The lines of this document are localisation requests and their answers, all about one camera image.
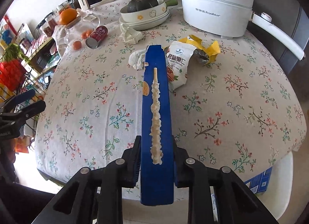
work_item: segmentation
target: beverage can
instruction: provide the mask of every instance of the beverage can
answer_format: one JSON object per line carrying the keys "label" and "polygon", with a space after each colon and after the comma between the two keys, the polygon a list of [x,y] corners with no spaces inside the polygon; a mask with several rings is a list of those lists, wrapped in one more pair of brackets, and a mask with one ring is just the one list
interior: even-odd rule
{"label": "beverage can", "polygon": [[89,48],[97,48],[101,41],[103,41],[108,34],[108,29],[105,26],[99,26],[97,29],[86,39],[86,45]]}

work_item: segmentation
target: silver bolt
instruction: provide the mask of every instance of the silver bolt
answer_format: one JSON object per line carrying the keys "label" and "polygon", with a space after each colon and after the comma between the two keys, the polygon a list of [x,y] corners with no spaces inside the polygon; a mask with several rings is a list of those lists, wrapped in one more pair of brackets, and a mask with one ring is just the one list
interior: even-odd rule
{"label": "silver bolt", "polygon": [[122,164],[124,164],[125,163],[125,160],[124,159],[117,159],[116,160],[116,164],[117,165],[122,165]]}
{"label": "silver bolt", "polygon": [[82,168],[82,169],[80,170],[80,173],[81,173],[81,174],[87,174],[87,173],[89,173],[89,168],[87,168],[87,167]]}
{"label": "silver bolt", "polygon": [[195,160],[192,159],[192,158],[188,158],[188,159],[186,159],[186,163],[189,164],[189,165],[193,165],[195,163]]}
{"label": "silver bolt", "polygon": [[224,173],[230,173],[231,168],[229,168],[228,166],[224,166],[224,167],[222,167],[222,171],[223,171]]}

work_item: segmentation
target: crumpled tissue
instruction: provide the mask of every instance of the crumpled tissue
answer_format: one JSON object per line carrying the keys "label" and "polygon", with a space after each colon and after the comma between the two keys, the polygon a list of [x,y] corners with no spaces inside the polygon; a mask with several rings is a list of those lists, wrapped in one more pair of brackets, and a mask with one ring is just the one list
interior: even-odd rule
{"label": "crumpled tissue", "polygon": [[134,51],[129,57],[129,65],[135,70],[142,70],[145,63],[145,57],[148,46],[145,49]]}
{"label": "crumpled tissue", "polygon": [[125,43],[137,44],[139,40],[143,39],[143,34],[140,31],[136,31],[130,26],[120,23],[121,35],[119,39],[122,39]]}

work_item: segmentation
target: tablecloth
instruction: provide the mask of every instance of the tablecloth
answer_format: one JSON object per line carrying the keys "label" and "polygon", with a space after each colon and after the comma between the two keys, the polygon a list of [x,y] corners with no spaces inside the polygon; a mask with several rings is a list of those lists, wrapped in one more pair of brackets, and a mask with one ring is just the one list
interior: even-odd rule
{"label": "tablecloth", "polygon": [[[279,64],[251,33],[221,39],[191,27],[178,0],[163,24],[143,31],[144,40],[125,44],[118,39],[117,20],[128,1],[92,10],[109,29],[99,48],[64,53],[37,126],[39,170],[68,181],[83,166],[105,167],[120,158],[141,134],[143,71],[128,65],[130,54],[190,34],[204,46],[217,40],[222,53],[206,66],[191,58],[187,83],[170,94],[178,146],[206,166],[229,166],[244,181],[298,150],[306,135],[299,101]],[[123,197],[138,200],[139,183],[123,189]],[[175,199],[185,197],[176,190]]]}

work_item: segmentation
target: blue package in bin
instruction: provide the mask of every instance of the blue package in bin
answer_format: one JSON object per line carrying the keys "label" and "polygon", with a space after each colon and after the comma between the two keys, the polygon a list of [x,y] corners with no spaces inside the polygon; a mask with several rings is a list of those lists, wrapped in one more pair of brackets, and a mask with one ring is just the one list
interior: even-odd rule
{"label": "blue package in bin", "polygon": [[245,182],[253,193],[265,192],[268,186],[272,168]]}

